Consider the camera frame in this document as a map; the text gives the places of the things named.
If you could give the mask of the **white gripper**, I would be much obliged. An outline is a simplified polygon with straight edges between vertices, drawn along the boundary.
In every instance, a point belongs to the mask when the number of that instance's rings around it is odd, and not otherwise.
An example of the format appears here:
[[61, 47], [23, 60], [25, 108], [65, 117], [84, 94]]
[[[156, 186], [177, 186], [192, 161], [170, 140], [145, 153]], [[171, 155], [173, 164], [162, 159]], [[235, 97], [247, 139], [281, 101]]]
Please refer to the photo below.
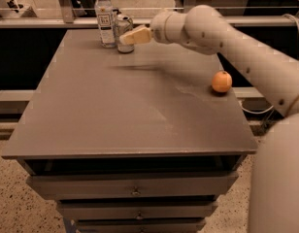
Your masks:
[[152, 19], [149, 28], [145, 26], [134, 28], [121, 35], [119, 41], [124, 45], [145, 44], [151, 40], [152, 35], [156, 42], [169, 44], [170, 41], [167, 39], [165, 27], [171, 15], [171, 12], [163, 11]]

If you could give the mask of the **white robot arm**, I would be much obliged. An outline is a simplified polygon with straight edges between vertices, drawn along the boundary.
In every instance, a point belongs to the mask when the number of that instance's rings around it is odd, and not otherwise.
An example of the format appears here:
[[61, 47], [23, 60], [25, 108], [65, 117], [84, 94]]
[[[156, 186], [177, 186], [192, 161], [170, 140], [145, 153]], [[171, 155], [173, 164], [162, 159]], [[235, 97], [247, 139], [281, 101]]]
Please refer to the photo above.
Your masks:
[[235, 29], [207, 5], [162, 12], [148, 27], [119, 37], [125, 45], [150, 40], [222, 54], [284, 117], [254, 159], [248, 233], [299, 233], [299, 61]]

